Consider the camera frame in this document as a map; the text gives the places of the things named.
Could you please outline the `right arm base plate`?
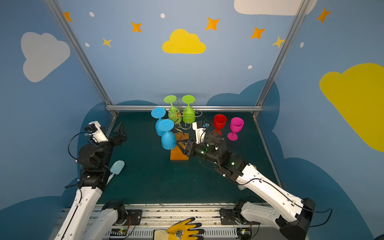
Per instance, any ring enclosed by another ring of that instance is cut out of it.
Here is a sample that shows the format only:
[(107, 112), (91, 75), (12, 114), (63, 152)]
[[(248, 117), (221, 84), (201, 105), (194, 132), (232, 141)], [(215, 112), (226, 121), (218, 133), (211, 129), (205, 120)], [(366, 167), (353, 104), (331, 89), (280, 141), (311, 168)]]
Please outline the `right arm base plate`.
[(234, 209), (221, 208), (219, 210), (221, 225), (242, 225), (243, 216)]

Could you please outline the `pink wine glass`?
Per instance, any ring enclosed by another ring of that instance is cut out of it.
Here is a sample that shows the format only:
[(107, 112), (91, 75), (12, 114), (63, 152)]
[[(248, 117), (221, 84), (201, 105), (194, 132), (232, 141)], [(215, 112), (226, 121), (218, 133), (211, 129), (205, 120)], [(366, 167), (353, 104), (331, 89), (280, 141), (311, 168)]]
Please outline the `pink wine glass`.
[(230, 130), (227, 137), (230, 141), (236, 141), (238, 139), (237, 133), (240, 132), (244, 126), (245, 122), (242, 118), (234, 117), (231, 119)]

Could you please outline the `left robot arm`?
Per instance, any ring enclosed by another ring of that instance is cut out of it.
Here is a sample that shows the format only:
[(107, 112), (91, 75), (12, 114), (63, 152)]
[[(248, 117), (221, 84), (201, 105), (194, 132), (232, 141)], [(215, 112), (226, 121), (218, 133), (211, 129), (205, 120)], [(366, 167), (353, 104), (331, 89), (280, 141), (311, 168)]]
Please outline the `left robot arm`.
[(122, 201), (106, 203), (96, 222), (86, 229), (91, 214), (114, 173), (109, 169), (114, 147), (127, 140), (123, 123), (119, 123), (115, 135), (107, 137), (99, 122), (90, 122), (84, 135), (91, 136), (91, 143), (80, 148), (77, 163), (83, 167), (74, 202), (64, 223), (56, 234), (56, 240), (101, 240), (113, 225), (124, 225), (128, 214)]

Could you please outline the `blue wine glass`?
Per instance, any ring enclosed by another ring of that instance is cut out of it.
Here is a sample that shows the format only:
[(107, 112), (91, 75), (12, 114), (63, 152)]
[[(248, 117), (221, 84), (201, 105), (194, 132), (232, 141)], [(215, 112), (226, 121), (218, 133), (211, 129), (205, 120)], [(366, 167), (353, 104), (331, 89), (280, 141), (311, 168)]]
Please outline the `blue wine glass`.
[(174, 126), (174, 122), (169, 119), (161, 120), (158, 124), (159, 130), (163, 132), (161, 136), (161, 141), (162, 147), (165, 150), (172, 150), (177, 146), (176, 137), (174, 133), (172, 133), (172, 129), (174, 128)]
[(165, 115), (166, 115), (166, 110), (164, 108), (157, 107), (151, 111), (151, 116), (157, 119), (155, 128), (156, 128), (157, 135), (160, 137), (164, 134), (164, 131), (160, 130), (159, 123), (163, 120), (163, 117)]

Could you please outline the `red wine glass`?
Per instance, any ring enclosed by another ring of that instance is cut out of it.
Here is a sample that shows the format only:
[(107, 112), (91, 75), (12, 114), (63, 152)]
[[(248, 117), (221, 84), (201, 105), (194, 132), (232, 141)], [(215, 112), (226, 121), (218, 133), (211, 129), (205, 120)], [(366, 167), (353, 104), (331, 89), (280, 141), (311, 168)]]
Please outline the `red wine glass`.
[(227, 117), (225, 115), (222, 115), (222, 114), (215, 115), (214, 117), (215, 130), (213, 130), (213, 132), (222, 136), (221, 130), (225, 127), (226, 123), (227, 123)]

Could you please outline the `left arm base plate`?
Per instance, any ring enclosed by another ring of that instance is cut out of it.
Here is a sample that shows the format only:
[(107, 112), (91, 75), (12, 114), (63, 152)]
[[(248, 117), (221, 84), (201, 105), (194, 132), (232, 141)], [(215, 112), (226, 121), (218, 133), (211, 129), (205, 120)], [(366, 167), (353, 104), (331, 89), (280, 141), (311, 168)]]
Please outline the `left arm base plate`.
[(118, 220), (114, 226), (138, 226), (141, 223), (142, 210), (125, 210), (118, 211)]

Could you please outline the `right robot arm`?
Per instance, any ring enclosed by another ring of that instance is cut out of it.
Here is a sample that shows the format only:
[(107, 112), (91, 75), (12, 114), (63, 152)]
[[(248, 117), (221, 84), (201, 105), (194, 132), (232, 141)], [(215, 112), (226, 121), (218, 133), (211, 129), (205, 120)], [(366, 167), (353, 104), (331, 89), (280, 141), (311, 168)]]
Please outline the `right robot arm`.
[(199, 157), (214, 164), (224, 178), (243, 186), (269, 206), (251, 202), (240, 204), (240, 216), (248, 222), (273, 227), (288, 240), (306, 240), (312, 222), (315, 202), (301, 199), (283, 190), (261, 174), (257, 168), (228, 150), (226, 140), (217, 134), (206, 136), (202, 143), (187, 139), (178, 140), (177, 146), (188, 157)]

